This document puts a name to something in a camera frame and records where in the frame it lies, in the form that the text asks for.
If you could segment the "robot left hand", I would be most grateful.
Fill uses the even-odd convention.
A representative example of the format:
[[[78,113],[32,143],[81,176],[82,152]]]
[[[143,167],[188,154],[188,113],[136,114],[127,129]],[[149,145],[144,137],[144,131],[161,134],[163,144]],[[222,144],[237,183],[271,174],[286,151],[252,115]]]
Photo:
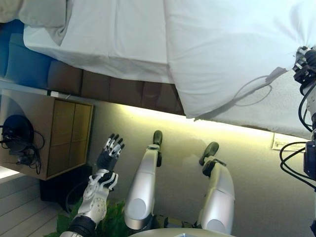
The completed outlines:
[[[96,160],[96,169],[113,171],[124,146],[123,138],[120,137],[119,134],[112,133],[105,142]]]

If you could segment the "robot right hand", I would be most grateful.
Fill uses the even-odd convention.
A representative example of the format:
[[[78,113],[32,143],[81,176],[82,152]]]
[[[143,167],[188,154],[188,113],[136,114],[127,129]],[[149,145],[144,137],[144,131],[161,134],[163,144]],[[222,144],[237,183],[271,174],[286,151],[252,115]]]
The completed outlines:
[[[307,46],[299,47],[293,67],[294,80],[302,88],[307,87],[316,80],[316,50]]]

